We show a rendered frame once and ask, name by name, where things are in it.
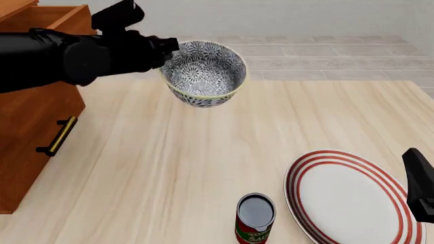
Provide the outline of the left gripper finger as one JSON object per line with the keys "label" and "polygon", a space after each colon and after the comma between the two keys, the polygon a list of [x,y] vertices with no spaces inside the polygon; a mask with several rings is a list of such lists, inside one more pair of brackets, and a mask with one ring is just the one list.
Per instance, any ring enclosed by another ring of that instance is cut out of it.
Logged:
{"label": "left gripper finger", "polygon": [[171,52],[154,50],[151,52],[151,68],[160,68],[171,59]]}
{"label": "left gripper finger", "polygon": [[175,52],[180,50],[177,38],[158,38],[154,39],[155,50],[158,52]]}

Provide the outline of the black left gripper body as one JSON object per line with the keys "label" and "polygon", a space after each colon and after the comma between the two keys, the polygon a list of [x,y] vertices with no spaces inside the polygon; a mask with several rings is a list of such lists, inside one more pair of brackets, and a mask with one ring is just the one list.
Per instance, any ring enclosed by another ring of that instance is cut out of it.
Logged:
{"label": "black left gripper body", "polygon": [[160,67],[157,36],[142,36],[136,30],[127,30],[118,35],[103,35],[102,42],[109,50],[108,75],[145,73]]}

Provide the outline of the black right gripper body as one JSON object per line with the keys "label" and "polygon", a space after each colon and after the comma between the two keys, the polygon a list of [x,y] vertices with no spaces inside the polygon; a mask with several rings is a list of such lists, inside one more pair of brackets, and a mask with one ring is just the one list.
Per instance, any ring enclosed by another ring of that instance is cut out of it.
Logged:
{"label": "black right gripper body", "polygon": [[434,198],[407,199],[407,205],[416,221],[434,224]]}

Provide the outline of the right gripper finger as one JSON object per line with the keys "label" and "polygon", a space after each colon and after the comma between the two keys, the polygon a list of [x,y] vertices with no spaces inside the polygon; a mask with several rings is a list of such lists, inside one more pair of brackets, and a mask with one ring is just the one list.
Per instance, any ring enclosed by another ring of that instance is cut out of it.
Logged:
{"label": "right gripper finger", "polygon": [[434,199],[434,167],[416,148],[409,148],[402,159],[408,182],[408,203]]}

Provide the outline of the patterned black and white bowl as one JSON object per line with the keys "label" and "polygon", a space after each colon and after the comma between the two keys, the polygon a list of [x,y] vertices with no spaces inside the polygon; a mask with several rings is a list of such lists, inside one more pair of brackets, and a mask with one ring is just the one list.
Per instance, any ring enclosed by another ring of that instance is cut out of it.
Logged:
{"label": "patterned black and white bowl", "polygon": [[179,43],[179,48],[159,72],[177,99],[188,105],[221,105],[248,77],[243,58],[227,46],[194,40]]}

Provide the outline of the wooden cabinet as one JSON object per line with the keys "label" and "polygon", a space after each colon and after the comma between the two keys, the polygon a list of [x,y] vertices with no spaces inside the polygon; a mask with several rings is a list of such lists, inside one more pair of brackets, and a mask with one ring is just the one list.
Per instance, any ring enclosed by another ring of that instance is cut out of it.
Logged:
{"label": "wooden cabinet", "polygon": [[[68,34],[96,34],[87,5],[46,6],[39,0],[0,0],[0,33],[32,27]],[[0,94],[0,214],[14,213],[47,162],[45,147],[58,150],[85,108],[66,83]]]}

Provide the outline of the open wooden drawer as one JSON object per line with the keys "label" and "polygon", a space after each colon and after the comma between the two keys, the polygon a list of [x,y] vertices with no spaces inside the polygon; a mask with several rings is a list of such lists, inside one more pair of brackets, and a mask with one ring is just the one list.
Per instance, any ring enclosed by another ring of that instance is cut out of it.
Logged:
{"label": "open wooden drawer", "polygon": [[67,34],[96,34],[91,28],[88,5],[33,6],[0,21],[0,32],[27,32],[29,28],[48,28]]}

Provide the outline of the white plate with red rings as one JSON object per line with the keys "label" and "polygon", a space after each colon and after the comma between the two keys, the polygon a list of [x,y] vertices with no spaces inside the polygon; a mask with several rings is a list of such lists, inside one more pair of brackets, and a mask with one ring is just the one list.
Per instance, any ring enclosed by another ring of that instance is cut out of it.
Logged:
{"label": "white plate with red rings", "polygon": [[283,186],[288,209],[314,244],[428,244],[407,190],[360,156],[330,149],[301,154]]}

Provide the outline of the closed wooden drawer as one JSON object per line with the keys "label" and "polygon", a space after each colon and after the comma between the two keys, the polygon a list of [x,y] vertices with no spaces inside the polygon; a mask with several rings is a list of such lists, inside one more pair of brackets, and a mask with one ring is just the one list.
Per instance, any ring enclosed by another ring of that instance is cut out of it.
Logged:
{"label": "closed wooden drawer", "polygon": [[73,85],[0,94],[0,214],[11,214],[49,161],[36,147],[49,146],[61,126],[78,117],[85,103]]}

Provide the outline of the red tomato sauce tin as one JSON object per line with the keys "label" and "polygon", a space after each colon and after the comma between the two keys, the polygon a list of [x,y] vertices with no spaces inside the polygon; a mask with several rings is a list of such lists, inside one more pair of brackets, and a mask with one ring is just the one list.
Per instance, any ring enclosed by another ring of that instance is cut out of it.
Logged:
{"label": "red tomato sauce tin", "polygon": [[235,236],[239,244],[265,244],[277,211],[274,202],[259,192],[242,197],[236,210]]}

